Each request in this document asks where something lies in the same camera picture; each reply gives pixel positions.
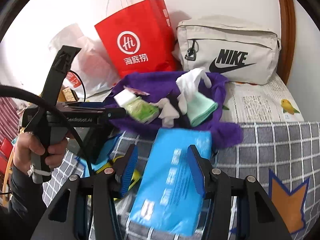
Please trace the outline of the person's left hand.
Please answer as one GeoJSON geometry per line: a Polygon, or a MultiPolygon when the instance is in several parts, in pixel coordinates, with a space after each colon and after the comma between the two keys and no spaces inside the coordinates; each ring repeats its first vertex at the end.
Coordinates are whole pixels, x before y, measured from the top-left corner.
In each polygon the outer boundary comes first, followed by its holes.
{"type": "MultiPolygon", "coordinates": [[[[52,169],[59,167],[65,156],[67,144],[68,139],[64,137],[61,142],[50,145],[48,147],[49,156],[45,158],[46,165],[52,169]]],[[[42,156],[45,151],[35,135],[29,132],[21,133],[15,144],[13,164],[18,170],[27,174],[31,166],[31,154],[42,156]]]]}

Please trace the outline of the black sleeve forearm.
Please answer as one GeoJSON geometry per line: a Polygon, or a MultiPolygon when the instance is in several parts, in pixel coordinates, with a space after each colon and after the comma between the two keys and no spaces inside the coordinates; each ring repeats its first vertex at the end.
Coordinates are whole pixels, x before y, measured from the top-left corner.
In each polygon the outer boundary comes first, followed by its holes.
{"type": "Polygon", "coordinates": [[[43,186],[13,167],[10,188],[9,205],[1,207],[1,239],[31,239],[47,209],[42,199],[43,186]]]}

